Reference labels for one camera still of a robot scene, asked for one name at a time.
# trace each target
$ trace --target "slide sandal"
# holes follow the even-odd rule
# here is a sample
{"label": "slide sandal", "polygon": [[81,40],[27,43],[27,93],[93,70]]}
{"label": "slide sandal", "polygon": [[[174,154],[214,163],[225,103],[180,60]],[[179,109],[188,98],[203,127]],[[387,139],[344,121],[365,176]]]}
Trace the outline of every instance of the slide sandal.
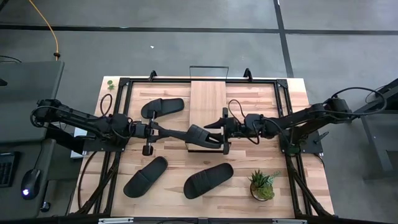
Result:
{"label": "slide sandal", "polygon": [[188,199],[197,198],[228,180],[232,175],[234,170],[228,163],[197,172],[185,181],[184,195]]}
{"label": "slide sandal", "polygon": [[158,118],[160,116],[181,111],[184,109],[184,106],[184,101],[181,98],[168,100],[159,98],[145,104],[141,109],[141,116],[143,118],[151,119],[155,112],[155,118]]}
{"label": "slide sandal", "polygon": [[156,157],[152,162],[139,170],[127,182],[123,192],[127,197],[137,198],[143,196],[154,184],[154,182],[163,174],[167,168],[167,160],[162,157]]}

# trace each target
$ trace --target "wooden tabletop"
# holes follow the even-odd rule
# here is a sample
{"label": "wooden tabletop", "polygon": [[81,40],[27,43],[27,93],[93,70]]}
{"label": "wooden tabletop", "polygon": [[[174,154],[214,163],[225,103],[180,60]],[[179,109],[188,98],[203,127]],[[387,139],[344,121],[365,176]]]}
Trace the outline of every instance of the wooden tabletop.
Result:
{"label": "wooden tabletop", "polygon": [[[99,93],[95,115],[100,113],[100,99],[107,93],[116,98],[117,88],[108,90],[109,80],[118,83],[120,77],[104,77]],[[309,106],[304,80],[288,78],[290,100],[293,111],[302,110]],[[243,111],[264,114],[267,117],[277,117],[275,93],[270,84],[226,84],[226,101],[236,99],[241,102]],[[129,117],[133,120],[146,119],[141,117],[141,108],[151,100],[158,98],[182,98],[185,102],[183,111],[169,114],[156,121],[164,128],[186,131],[189,128],[190,83],[135,83],[132,88]],[[232,112],[243,120],[239,106],[231,105]],[[259,145],[250,143],[247,139],[232,139],[231,150],[228,155],[215,153],[188,153],[183,141],[166,138],[153,144],[152,156],[142,155],[143,139],[131,139],[122,153],[119,166],[118,180],[113,200],[113,217],[223,217],[223,218],[293,218],[292,198],[290,196],[289,179],[285,157],[280,152],[279,140],[261,139]],[[163,156],[169,162],[167,170],[148,190],[139,198],[129,198],[123,194],[123,187],[127,181],[144,166],[148,165],[156,156]],[[83,203],[90,197],[98,185],[104,153],[97,153],[88,165],[81,186]],[[325,171],[319,158],[311,154],[303,154],[303,164],[308,188],[312,191],[324,208],[333,213]],[[232,165],[232,178],[195,199],[187,199],[183,194],[183,185],[188,177],[203,169],[216,166],[223,162]],[[275,178],[273,200],[258,202],[253,199],[248,177],[254,170],[260,169],[266,174],[281,171]],[[298,189],[300,208],[304,212],[302,193]],[[103,209],[108,188],[105,190]],[[73,198],[71,212],[77,210],[77,194]]]}

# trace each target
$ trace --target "concrete floor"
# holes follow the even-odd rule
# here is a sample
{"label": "concrete floor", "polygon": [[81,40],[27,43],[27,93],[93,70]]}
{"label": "concrete floor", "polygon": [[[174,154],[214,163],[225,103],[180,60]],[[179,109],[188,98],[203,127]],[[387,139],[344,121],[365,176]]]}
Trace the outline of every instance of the concrete floor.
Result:
{"label": "concrete floor", "polygon": [[[286,29],[398,30],[395,0],[280,0]],[[40,0],[51,24],[118,27],[277,29],[273,0]],[[13,0],[1,23],[44,24],[26,0]],[[246,67],[255,77],[286,77],[279,34],[181,32],[56,32],[65,71],[58,99],[94,112],[105,75],[188,75],[190,65]],[[377,88],[397,78],[398,35],[287,35],[294,77],[304,78],[311,103],[349,86]],[[0,54],[24,62],[53,60],[50,32],[0,31]],[[360,107],[368,93],[341,96]],[[340,217],[396,223],[396,182],[364,182],[378,170],[360,121],[328,125],[326,175]]]}

